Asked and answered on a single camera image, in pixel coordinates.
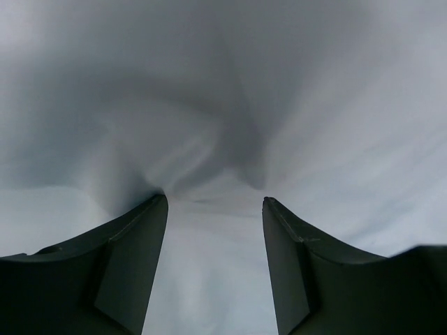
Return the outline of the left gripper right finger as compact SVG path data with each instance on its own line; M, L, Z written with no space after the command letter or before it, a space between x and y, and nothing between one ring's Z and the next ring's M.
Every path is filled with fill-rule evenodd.
M263 201L280 334L445 334L446 247L385 258L350 246Z

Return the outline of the light blue pillowcase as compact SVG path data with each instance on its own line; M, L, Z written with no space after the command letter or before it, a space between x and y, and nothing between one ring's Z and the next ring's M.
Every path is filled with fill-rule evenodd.
M262 202L446 243L445 1L2 1L1 254L161 189L145 334L275 334Z

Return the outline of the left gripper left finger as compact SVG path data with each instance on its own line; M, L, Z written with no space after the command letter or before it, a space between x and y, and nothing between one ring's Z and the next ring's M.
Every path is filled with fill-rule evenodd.
M2 334L141 334L166 231L155 195L37 253L1 259Z

